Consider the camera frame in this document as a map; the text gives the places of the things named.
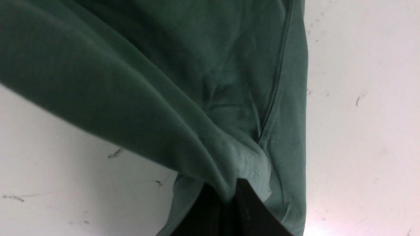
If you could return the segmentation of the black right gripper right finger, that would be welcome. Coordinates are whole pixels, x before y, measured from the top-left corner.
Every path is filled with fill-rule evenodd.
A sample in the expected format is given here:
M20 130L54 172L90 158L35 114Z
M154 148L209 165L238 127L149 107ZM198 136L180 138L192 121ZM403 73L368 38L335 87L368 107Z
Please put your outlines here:
M250 183L237 179L235 203L243 236L291 236L257 196Z

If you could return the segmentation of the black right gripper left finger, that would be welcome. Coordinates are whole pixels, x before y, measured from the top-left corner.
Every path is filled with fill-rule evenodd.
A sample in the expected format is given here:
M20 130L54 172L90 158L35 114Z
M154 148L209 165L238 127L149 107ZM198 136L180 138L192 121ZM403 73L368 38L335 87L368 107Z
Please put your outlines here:
M216 191L205 184L191 210L172 233L173 236L232 236L234 205L224 203Z

